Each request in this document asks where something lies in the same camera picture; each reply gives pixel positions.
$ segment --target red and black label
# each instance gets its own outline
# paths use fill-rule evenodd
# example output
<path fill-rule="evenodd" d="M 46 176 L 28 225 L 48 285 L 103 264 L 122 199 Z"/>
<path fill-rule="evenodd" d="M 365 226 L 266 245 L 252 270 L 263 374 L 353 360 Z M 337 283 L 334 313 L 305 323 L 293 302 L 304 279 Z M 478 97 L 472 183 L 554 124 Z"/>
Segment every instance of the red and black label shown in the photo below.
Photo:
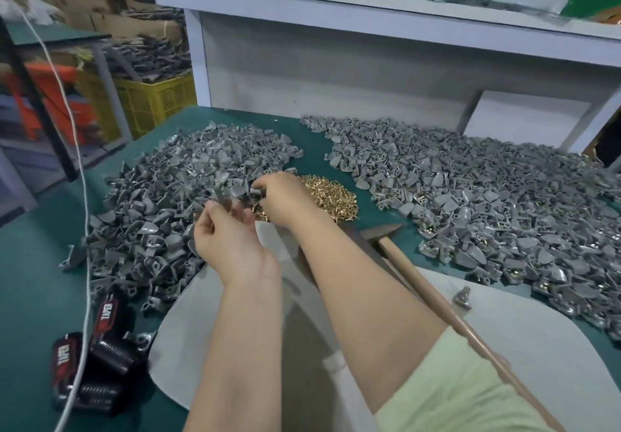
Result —
<path fill-rule="evenodd" d="M 73 382 L 78 368 L 79 339 L 70 335 L 54 342 L 51 354 L 51 371 L 54 384 L 61 381 Z"/>
<path fill-rule="evenodd" d="M 119 301 L 116 298 L 106 300 L 99 308 L 97 321 L 93 328 L 93 336 L 107 333 L 114 326 L 114 320 L 119 308 Z"/>

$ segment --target white wall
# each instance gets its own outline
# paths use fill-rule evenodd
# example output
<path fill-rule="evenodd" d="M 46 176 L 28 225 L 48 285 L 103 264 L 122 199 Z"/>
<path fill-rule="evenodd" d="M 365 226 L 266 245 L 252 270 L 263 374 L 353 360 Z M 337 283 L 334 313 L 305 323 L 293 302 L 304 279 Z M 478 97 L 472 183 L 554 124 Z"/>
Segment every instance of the white wall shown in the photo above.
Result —
<path fill-rule="evenodd" d="M 591 102 L 603 66 L 201 13 L 212 106 L 299 118 L 391 116 L 462 131 L 481 91 Z"/>

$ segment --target light green sleeve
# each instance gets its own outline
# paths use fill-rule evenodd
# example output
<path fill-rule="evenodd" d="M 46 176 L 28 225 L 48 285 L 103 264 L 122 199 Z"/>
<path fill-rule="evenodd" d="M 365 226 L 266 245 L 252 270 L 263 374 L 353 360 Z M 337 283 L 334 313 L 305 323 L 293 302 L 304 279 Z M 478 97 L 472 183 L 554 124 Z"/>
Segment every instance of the light green sleeve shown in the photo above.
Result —
<path fill-rule="evenodd" d="M 451 327 L 375 417 L 382 432 L 551 431 Z"/>

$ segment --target white cable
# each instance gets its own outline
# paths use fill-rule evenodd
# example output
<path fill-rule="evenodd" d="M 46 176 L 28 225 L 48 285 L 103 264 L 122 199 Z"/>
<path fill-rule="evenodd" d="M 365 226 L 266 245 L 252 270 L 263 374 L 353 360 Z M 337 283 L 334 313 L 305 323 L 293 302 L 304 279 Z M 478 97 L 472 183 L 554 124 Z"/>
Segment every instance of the white cable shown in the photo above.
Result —
<path fill-rule="evenodd" d="M 63 96 L 63 101 L 65 102 L 65 106 L 67 107 L 67 112 L 69 114 L 69 119 L 71 120 L 71 129 L 73 131 L 73 140 L 76 146 L 76 153 L 78 155 L 78 167 L 80 169 L 80 176 L 82 177 L 82 189 L 84 191 L 84 235 L 88 236 L 88 197 L 86 194 L 86 179 L 84 177 L 84 168 L 82 166 L 82 153 L 80 152 L 80 142 L 78 140 L 78 129 L 76 126 L 75 117 L 73 116 L 73 111 L 71 110 L 71 106 L 69 106 L 69 100 L 67 100 L 67 95 L 65 93 L 65 88 L 63 86 L 63 82 L 60 80 L 58 76 L 58 72 L 56 71 L 56 67 L 54 67 L 54 63 L 51 60 L 50 52 L 47 50 L 47 47 L 41 37 L 38 35 L 37 31 L 28 20 L 28 17 L 22 10 L 22 8 L 17 5 L 19 11 L 24 17 L 24 21 L 26 25 L 32 30 L 32 34 L 35 36 L 37 41 L 41 44 L 43 48 L 43 52 L 45 53 L 45 59 L 50 63 L 50 67 L 54 73 L 54 77 L 56 77 L 56 81 L 58 82 L 58 87 L 60 88 L 60 93 Z M 88 355 L 88 331 L 89 331 L 89 321 L 91 318 L 91 261 L 89 257 L 86 258 L 86 313 L 84 314 L 84 321 L 82 323 L 82 351 L 80 352 L 80 362 L 78 364 L 78 370 L 76 372 L 75 380 L 73 381 L 73 387 L 71 388 L 71 392 L 69 393 L 69 397 L 67 397 L 67 402 L 65 404 L 65 408 L 63 409 L 62 414 L 60 415 L 60 419 L 54 429 L 54 432 L 62 432 L 65 429 L 65 425 L 67 420 L 69 419 L 69 415 L 71 414 L 71 410 L 73 408 L 73 404 L 76 401 L 78 396 L 78 390 L 80 389 L 80 384 L 82 382 L 82 375 L 84 374 L 84 369 L 86 368 L 86 357 Z"/>

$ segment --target hand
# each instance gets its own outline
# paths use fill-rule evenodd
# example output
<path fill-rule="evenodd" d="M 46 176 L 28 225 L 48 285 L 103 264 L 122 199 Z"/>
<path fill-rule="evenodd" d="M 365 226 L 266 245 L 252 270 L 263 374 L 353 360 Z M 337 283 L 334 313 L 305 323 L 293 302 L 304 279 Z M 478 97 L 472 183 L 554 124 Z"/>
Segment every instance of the hand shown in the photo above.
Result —
<path fill-rule="evenodd" d="M 292 229 L 300 217 L 322 211 L 302 181 L 289 172 L 265 174 L 252 184 L 253 189 L 265 189 L 266 197 L 261 200 L 261 208 L 269 220 L 285 228 Z"/>
<path fill-rule="evenodd" d="M 230 213 L 210 200 L 194 225 L 198 254 L 218 272 L 222 284 L 256 277 L 280 277 L 280 265 L 256 235 L 255 216 L 241 203 Z"/>

